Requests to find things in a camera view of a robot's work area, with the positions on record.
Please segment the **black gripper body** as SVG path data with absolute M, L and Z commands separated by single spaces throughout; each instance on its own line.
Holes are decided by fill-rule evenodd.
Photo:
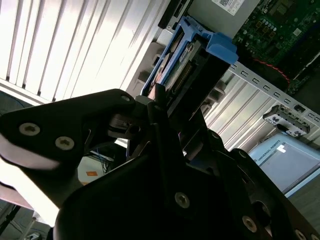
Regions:
M 247 200 L 229 200 L 212 172 L 169 171 L 140 156 L 76 190 L 56 219 L 56 240 L 268 240 Z

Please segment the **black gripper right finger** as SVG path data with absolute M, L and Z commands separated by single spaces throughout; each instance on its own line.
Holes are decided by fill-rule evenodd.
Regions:
M 317 240 L 319 234 L 243 150 L 226 150 L 207 128 L 202 112 L 172 113 L 189 161 L 214 177 L 209 201 L 211 226 L 225 240 Z

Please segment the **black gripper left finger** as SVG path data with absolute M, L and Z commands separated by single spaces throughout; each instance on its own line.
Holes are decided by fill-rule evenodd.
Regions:
M 60 208 L 95 194 L 109 199 L 130 187 L 171 206 L 184 163 L 166 96 L 160 84 L 153 99 L 112 89 L 2 115 L 1 183 L 33 208 Z M 128 162 L 83 187 L 76 176 L 82 157 L 118 138 L 129 141 Z

